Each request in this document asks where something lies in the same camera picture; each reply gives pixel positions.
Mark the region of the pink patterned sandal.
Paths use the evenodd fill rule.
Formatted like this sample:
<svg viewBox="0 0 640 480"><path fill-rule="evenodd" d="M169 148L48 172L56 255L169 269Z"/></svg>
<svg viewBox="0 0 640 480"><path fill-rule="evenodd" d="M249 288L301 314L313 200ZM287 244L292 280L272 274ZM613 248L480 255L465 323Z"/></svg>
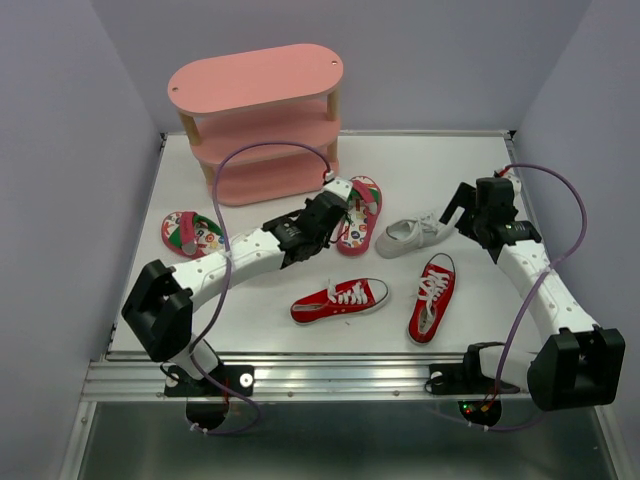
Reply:
<svg viewBox="0 0 640 480"><path fill-rule="evenodd" d="M347 216L339 226L336 247L340 254L355 257L369 249L383 197L380 187L368 176L355 176L350 181Z"/></svg>
<svg viewBox="0 0 640 480"><path fill-rule="evenodd" d="M223 247L222 229L194 211L175 211L161 223L161 239L173 253L199 259Z"/></svg>

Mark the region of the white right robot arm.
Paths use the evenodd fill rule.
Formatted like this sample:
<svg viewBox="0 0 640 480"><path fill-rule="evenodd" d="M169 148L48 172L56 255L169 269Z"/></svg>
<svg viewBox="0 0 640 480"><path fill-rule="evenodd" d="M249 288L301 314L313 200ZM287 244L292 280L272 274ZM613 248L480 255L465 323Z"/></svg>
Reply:
<svg viewBox="0 0 640 480"><path fill-rule="evenodd" d="M486 250L511 281L523 300L518 314L532 317L542 347L536 353L513 350L512 335L471 345L461 381L472 390L491 383L495 392L516 387L542 411L608 405L616 398L625 340L579 305L534 225L517 219L517 183L506 175L461 183L440 220L449 223L461 215L456 229Z"/></svg>

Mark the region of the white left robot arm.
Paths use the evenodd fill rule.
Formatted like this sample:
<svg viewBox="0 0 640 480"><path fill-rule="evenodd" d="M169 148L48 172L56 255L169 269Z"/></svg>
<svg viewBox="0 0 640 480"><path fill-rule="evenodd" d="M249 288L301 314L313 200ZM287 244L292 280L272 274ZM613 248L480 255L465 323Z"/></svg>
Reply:
<svg viewBox="0 0 640 480"><path fill-rule="evenodd" d="M248 397L243 378L252 366L226 369L213 348L192 328L193 314L212 299L256 276L303 262L328 247L348 210L348 195L324 189L303 209L280 216L196 260L166 266L146 264L126 298L121 315L149 358L168 362L168 397Z"/></svg>

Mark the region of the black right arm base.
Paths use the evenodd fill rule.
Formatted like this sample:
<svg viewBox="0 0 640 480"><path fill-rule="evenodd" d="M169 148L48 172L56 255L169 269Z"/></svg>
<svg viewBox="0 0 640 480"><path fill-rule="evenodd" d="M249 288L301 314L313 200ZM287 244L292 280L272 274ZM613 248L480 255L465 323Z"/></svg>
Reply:
<svg viewBox="0 0 640 480"><path fill-rule="evenodd" d="M502 416L502 403L495 396L495 380L471 373L462 363L432 364L424 390L435 396L457 398L459 413L471 425L496 427Z"/></svg>

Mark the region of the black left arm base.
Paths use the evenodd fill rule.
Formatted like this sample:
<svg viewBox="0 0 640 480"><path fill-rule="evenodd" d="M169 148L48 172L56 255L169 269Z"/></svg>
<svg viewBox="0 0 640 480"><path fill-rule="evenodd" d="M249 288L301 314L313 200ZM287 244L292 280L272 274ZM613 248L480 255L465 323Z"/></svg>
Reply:
<svg viewBox="0 0 640 480"><path fill-rule="evenodd" d="M255 369L251 365L220 365L207 378L195 380L178 366L160 365L164 396L183 399L185 418L193 432L205 436L245 433L261 418L252 400Z"/></svg>

